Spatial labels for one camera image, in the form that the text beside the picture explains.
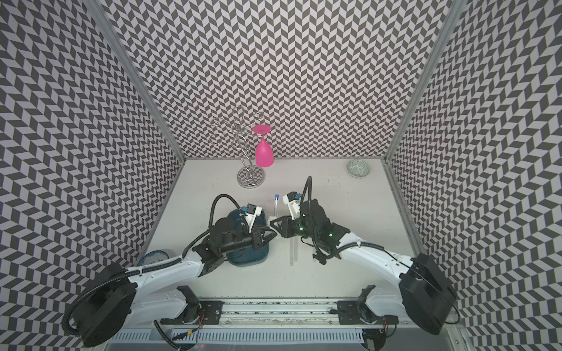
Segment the teal plastic water tub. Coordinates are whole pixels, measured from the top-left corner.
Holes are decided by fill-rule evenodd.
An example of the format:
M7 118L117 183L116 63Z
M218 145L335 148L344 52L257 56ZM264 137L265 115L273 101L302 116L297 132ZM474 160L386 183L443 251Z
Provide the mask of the teal plastic water tub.
M238 216L237 211L231 211L227 218L234 219L237 231L241 231L241 220ZM266 224L266 213L262 210L260 216L256 217L254 225L265 225ZM262 263L266 260L269 255L269 244L261 247L258 250L253 249L253 247L238 250L235 252L230 252L226 255L227 261L233 266L246 267L255 264Z

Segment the patterned ceramic bowl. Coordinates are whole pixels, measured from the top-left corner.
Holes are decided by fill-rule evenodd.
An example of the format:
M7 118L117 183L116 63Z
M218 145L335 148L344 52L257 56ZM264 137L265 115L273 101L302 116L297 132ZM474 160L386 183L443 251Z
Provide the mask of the patterned ceramic bowl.
M370 165L363 159L352 159L347 162L346 169L354 178L365 178L371 172Z

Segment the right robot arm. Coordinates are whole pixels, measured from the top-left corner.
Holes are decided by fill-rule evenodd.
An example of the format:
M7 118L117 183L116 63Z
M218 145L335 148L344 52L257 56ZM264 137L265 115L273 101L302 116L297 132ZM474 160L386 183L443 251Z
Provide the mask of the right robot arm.
M316 199L288 205L290 214L270 220L283 238L309 238L313 257L321 264L337 258L376 272L400 292L399 303L389 296L377 297L374 288L365 288L356 302L359 318L370 324L386 315L408 317L420 329L438 335L456 310L458 294L432 257L398 254L360 238L350 229L332 222Z

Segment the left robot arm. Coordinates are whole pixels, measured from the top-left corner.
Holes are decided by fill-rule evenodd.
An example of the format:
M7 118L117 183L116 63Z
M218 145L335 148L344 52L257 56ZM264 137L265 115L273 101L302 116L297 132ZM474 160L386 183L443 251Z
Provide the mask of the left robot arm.
M267 226L222 218L178 257L129 269L112 264L67 307L61 327L79 336L85 347L94 347L123 327L201 324L205 309L187 282L213 272L228 253L258 250L276 235Z

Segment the chrome glass rack stand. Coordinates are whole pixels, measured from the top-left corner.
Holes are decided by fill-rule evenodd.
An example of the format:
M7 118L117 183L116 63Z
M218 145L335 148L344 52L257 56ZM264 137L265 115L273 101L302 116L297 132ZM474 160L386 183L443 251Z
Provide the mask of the chrome glass rack stand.
M242 164L237 173L238 185L245 189L255 189L263 184L266 175L263 168L252 161L251 129L247 122L248 116L247 109L239 106L234 108L230 115L214 117L212 119L211 140L215 146L225 146L226 143L231 143Z

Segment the blue patterned plate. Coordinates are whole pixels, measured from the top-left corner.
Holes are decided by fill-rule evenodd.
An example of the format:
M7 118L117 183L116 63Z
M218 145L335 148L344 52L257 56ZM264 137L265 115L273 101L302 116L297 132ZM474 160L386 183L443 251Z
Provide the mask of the blue patterned plate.
M154 250L142 256L137 263L137 267L159 263L161 261L169 260L172 257L174 257L174 253L170 251Z

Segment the pink plastic wine glass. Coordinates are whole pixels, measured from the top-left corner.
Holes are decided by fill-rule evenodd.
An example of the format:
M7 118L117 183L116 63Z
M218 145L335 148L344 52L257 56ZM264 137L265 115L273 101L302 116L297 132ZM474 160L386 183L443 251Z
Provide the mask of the pink plastic wine glass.
M256 164L261 168L268 168L274 164L274 152L265 137L272 131L272 128L266 124L260 124L253 127L253 132L260 137L260 142L256 147Z

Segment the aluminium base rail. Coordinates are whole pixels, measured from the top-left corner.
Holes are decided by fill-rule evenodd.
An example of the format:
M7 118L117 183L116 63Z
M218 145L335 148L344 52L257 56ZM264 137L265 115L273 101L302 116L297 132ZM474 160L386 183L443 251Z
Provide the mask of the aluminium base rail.
M383 326L383 318L367 324L353 298L203 298L205 328L343 328Z

